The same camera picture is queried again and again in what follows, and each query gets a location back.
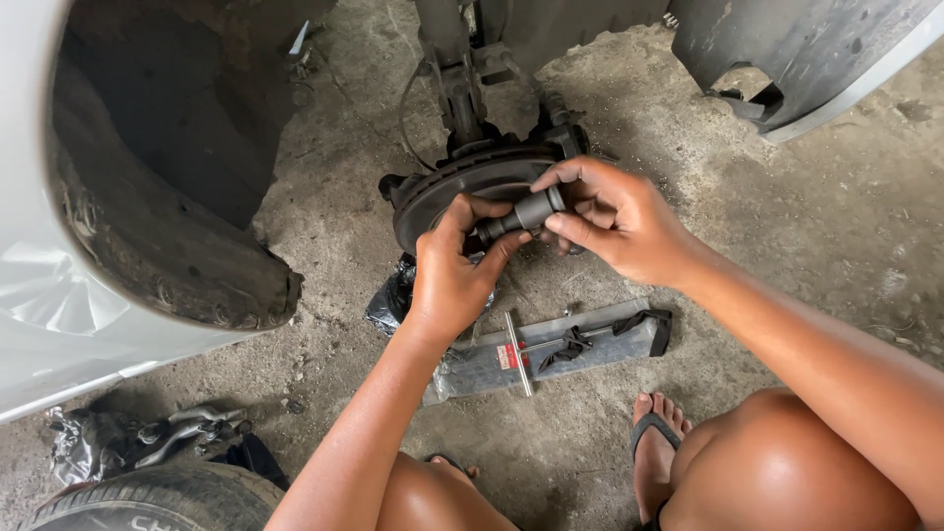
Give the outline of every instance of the stained concrete floor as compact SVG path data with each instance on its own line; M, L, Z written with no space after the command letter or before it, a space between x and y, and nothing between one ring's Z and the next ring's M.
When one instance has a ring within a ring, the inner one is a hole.
M159 368L92 398L145 414L218 401L249 407L257 433L295 475L382 351L362 319L399 254L376 191L408 172L396 103L419 57L412 3L343 0L317 36L316 94L285 129L256 229L306 277L295 325ZM660 183L696 235L822 311L944 367L944 43L832 123L774 146L726 104L699 96L669 51L672 32L635 27L571 50L539 75L587 111L598 147ZM536 114L513 84L486 91L491 119L524 134ZM445 140L425 87L407 127L435 160ZM481 468L478 488L527 529L624 529L637 522L628 451L632 397L662 389L695 422L777 378L691 301L625 282L592 255L531 244L499 281L496 310L524 322L636 297L680 316L670 351L417 411L403 441ZM285 412L297 398L307 409ZM0 426L0 519L10 527L59 486L41 416Z

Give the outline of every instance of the black flip-flop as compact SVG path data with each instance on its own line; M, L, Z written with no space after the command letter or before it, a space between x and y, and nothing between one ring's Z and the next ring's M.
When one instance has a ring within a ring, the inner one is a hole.
M472 476L470 476L469 473L468 473L467 471L465 471L465 469L463 468L462 465L460 465L455 459L453 459L452 457L449 457L449 456L446 455L446 454L430 454L430 455L427 455L426 459L423 459L423 461L425 461L425 462L427 462L427 463L431 463L431 462L432 462L432 459L433 459L434 457L442 457L443 459L446 460L446 462L447 462L448 464L450 464L450 465L452 465L453 467L459 469L460 472L462 472L463 474L465 474L465 477L467 477L467 478L469 478L469 479L472 479Z
M652 395L649 395L649 398L652 400L652 406L655 407L655 398ZM679 436L675 435L675 432L672 431L672 427L666 423L662 417L659 417L655 413L652 413L650 410L646 415L643 415L643 418L640 419L633 427L632 433L630 434L630 446L632 447L632 462L636 462L636 446L639 445L639 439L642 438L643 434L646 433L646 429L650 426L655 426L659 433L662 434L662 437L665 437L669 444L672 445L674 450L679 449L679 445L682 444L682 440Z

